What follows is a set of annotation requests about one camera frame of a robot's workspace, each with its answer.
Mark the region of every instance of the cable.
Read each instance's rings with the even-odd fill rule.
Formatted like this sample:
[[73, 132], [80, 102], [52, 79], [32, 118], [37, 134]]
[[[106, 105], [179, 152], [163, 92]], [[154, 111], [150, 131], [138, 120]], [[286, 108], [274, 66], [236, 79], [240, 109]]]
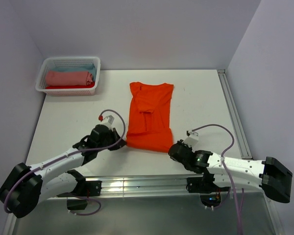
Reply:
[[242, 199], [241, 199], [241, 207], [240, 207], [241, 216], [242, 216], [243, 203], [244, 203], [244, 189], [242, 189]]
[[238, 234], [243, 234], [242, 218], [241, 218], [241, 212], [240, 212], [240, 208], [239, 208], [239, 202], [237, 200], [237, 193], [236, 193], [236, 189], [235, 189], [235, 184], [234, 184], [234, 181], [233, 181], [233, 177], [231, 175], [231, 172], [229, 171], [229, 169], [227, 168], [226, 164], [224, 163], [224, 154], [227, 152], [227, 150], [229, 150], [234, 145], [234, 136], [233, 136], [233, 134], [226, 127], [221, 126], [219, 124], [208, 124], [208, 125], [204, 125], [204, 126], [201, 126], [199, 128], [196, 128], [196, 129], [194, 129], [192, 131], [197, 131], [197, 130], [200, 130], [200, 129], [203, 129], [203, 128], [209, 127], [209, 126], [217, 126], [217, 127], [222, 128], [227, 133], [229, 133], [229, 135], [231, 136], [231, 139], [232, 139], [231, 144], [225, 150], [223, 150], [223, 152], [221, 153], [221, 162], [222, 162], [222, 165], [223, 165], [226, 173], [228, 174], [228, 176], [230, 178], [231, 185], [232, 185], [232, 188], [233, 188], [233, 196], [234, 196], [234, 202], [235, 202], [235, 208], [236, 208], [236, 214], [237, 214], [237, 230], [238, 230]]
[[[100, 113], [100, 115], [99, 115], [99, 120], [101, 119], [101, 117], [102, 117], [102, 115], [105, 113], [105, 112], [112, 112], [112, 113], [115, 113], [117, 116], [119, 116], [119, 118], [121, 119], [121, 121], [122, 121], [122, 124], [123, 124], [123, 133], [122, 133], [122, 135], [121, 135], [121, 137], [120, 137], [120, 139], [118, 139], [114, 144], [111, 144], [111, 145], [109, 145], [109, 146], [106, 146], [106, 147], [101, 147], [101, 148], [89, 148], [89, 149], [83, 149], [83, 150], [77, 150], [77, 151], [75, 151], [75, 152], [72, 152], [72, 153], [69, 153], [68, 154], [68, 156], [72, 156], [72, 155], [74, 155], [74, 154], [76, 154], [76, 153], [83, 153], [83, 152], [88, 152], [88, 151], [101, 151], [101, 150], [105, 150], [105, 149], [108, 149], [108, 148], [111, 148], [111, 147], [113, 147], [113, 146], [115, 146], [115, 145], [117, 145], [122, 139], [123, 139], [123, 137], [124, 137], [124, 135], [125, 135], [125, 130], [126, 130], [126, 126], [125, 126], [125, 121], [124, 121], [124, 119], [122, 118], [122, 116], [117, 112], [117, 111], [114, 111], [114, 110], [112, 110], [112, 109], [106, 109], [106, 110], [103, 110], [101, 113]], [[67, 155], [63, 155], [63, 156], [61, 156], [61, 157], [59, 157], [59, 158], [57, 158], [57, 159], [55, 159], [55, 160], [53, 160], [53, 161], [51, 161], [51, 162], [49, 162], [49, 163], [46, 163], [46, 164], [44, 164], [43, 166], [42, 166], [42, 168], [45, 168], [45, 167], [47, 167], [47, 166], [49, 166], [49, 165], [52, 165], [52, 164], [54, 164], [54, 163], [56, 163], [56, 162], [58, 162], [58, 161], [60, 161], [60, 160], [62, 160], [62, 159], [65, 159], [67, 157]], [[31, 170], [31, 171], [29, 171], [28, 173], [26, 173], [23, 177], [21, 177], [14, 185], [13, 185], [13, 187], [11, 188], [11, 190], [8, 192], [8, 194], [7, 194], [7, 196], [5, 197], [5, 200], [4, 200], [4, 204], [3, 204], [3, 208], [4, 208], [4, 211], [6, 212], [6, 213], [12, 213], [9, 209], [8, 209], [8, 206], [7, 206], [7, 204], [8, 204], [8, 201], [9, 201], [9, 199], [10, 199], [10, 197], [11, 197], [11, 195], [12, 195], [12, 193], [13, 193], [13, 191], [15, 190], [15, 188], [26, 178], [26, 177], [28, 177], [30, 174], [32, 174], [32, 173], [35, 173], [36, 171], [38, 171], [38, 170], [40, 170], [41, 169], [41, 167], [37, 167], [37, 168], [35, 168], [35, 169], [33, 169], [33, 170]], [[100, 209], [100, 207], [101, 207], [101, 203], [99, 202], [99, 201], [97, 201], [96, 199], [94, 199], [98, 204], [99, 204], [99, 209]]]
[[228, 196], [230, 194], [230, 191], [231, 191], [231, 188], [229, 188], [229, 191], [227, 192], [225, 198], [223, 200], [221, 200], [220, 204], [218, 206], [214, 207], [214, 209], [220, 208], [224, 204], [224, 202], [227, 200], [227, 198], [228, 198]]
[[75, 196], [75, 195], [72, 195], [72, 197], [76, 197], [76, 198], [79, 198], [79, 199], [84, 199], [84, 200], [87, 200], [87, 201], [93, 201], [93, 202], [96, 202], [96, 203], [99, 205], [99, 207], [97, 208], [97, 210], [95, 210], [95, 211], [93, 211], [93, 212], [91, 212], [91, 213], [85, 213], [85, 214], [83, 214], [83, 213], [76, 213], [76, 212], [74, 212], [74, 211], [69, 211], [70, 213], [72, 213], [72, 214], [74, 214], [74, 215], [89, 216], [89, 215], [92, 215], [92, 214], [96, 214], [96, 213], [100, 210], [100, 208], [101, 208], [101, 202], [98, 201], [98, 200], [95, 199], [95, 198], [90, 198], [90, 197], [80, 197], [80, 196]]

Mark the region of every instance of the folded pink towel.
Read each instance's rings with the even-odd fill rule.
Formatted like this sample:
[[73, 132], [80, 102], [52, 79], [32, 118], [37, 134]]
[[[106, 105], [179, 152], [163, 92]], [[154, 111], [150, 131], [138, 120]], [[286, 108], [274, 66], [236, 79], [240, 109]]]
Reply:
[[49, 71], [45, 77], [45, 80], [49, 86], [87, 86], [93, 82], [93, 75], [87, 71]]

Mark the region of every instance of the white wall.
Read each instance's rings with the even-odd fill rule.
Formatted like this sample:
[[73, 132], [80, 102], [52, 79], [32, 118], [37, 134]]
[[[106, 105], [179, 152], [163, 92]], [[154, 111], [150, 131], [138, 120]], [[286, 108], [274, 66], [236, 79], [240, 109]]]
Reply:
[[103, 69], [224, 69], [260, 0], [10, 0], [44, 57]]
[[253, 156], [293, 172], [291, 203], [278, 204], [294, 235], [294, 0], [262, 0], [228, 68]]
[[[25, 160], [44, 96], [35, 91], [42, 55], [8, 0], [0, 0], [0, 186]], [[0, 234], [6, 220], [0, 202]]]

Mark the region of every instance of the laundry basket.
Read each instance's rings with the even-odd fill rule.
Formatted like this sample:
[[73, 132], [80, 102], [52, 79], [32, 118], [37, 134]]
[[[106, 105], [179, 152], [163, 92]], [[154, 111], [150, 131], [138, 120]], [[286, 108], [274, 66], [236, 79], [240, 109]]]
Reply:
[[[47, 72], [55, 68], [70, 68], [83, 65], [94, 64], [97, 73], [95, 85], [91, 88], [78, 89], [46, 89], [47, 84], [45, 77]], [[38, 79], [36, 82], [36, 90], [54, 96], [71, 96], [71, 95], [94, 95], [95, 89], [99, 82], [100, 74], [100, 59], [98, 57], [83, 56], [83, 57], [50, 57], [43, 62], [40, 68]]]

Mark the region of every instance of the shirt sleeve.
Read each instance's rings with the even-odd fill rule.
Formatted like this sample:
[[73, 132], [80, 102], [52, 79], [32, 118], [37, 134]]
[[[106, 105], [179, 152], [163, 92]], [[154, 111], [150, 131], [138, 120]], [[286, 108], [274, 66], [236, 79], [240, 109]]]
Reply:
[[153, 113], [155, 110], [155, 102], [145, 92], [139, 92], [135, 97], [135, 103], [139, 112]]

